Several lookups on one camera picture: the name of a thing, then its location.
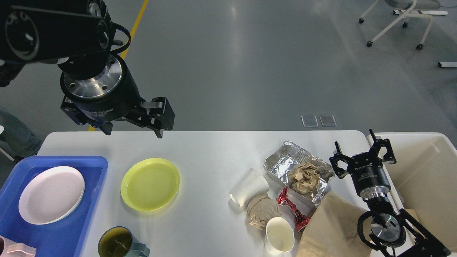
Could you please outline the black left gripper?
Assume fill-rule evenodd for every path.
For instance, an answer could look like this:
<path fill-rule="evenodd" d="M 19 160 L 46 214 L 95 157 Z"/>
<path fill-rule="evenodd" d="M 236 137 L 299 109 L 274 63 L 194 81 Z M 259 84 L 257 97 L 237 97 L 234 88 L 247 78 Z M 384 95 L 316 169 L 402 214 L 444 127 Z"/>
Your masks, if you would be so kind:
<path fill-rule="evenodd" d="M 60 86 L 64 93 L 61 109 L 75 123 L 89 123 L 90 128 L 107 136 L 112 133 L 111 121 L 122 118 L 153 130 L 157 138 L 173 130 L 175 113 L 168 99 L 145 101 L 125 61 L 117 54 L 110 54 L 101 73 L 93 78 L 77 80 L 63 73 Z"/>

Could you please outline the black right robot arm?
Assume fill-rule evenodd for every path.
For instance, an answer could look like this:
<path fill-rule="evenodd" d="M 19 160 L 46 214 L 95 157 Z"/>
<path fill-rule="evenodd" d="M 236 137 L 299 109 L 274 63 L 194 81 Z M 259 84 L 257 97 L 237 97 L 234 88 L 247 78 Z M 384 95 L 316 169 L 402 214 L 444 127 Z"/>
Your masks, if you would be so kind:
<path fill-rule="evenodd" d="M 391 184 L 383 164 L 395 164 L 396 158 L 388 138 L 376 136 L 369 130 L 373 143 L 369 151 L 354 156 L 342 153 L 335 142 L 336 150 L 330 157 L 330 164 L 342 179 L 347 174 L 352 178 L 356 194 L 367 203 L 369 210 L 357 221 L 360 240 L 372 250 L 390 256 L 387 248 L 395 250 L 406 241 L 407 232 L 414 237 L 414 245 L 401 253 L 402 257 L 446 257 L 451 251 L 416 218 L 405 209 L 396 212 L 387 197 Z"/>

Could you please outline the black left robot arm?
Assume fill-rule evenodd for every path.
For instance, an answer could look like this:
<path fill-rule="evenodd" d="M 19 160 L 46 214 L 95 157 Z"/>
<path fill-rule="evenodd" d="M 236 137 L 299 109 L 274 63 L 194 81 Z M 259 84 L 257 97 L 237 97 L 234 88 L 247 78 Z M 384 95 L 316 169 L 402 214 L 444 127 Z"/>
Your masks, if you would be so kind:
<path fill-rule="evenodd" d="M 1 87 L 27 64 L 57 64 L 62 74 L 62 111 L 78 125 L 110 135 L 113 121 L 173 130 L 175 113 L 166 97 L 146 101 L 120 54 L 130 31 L 112 21 L 103 0 L 2 0 Z"/>

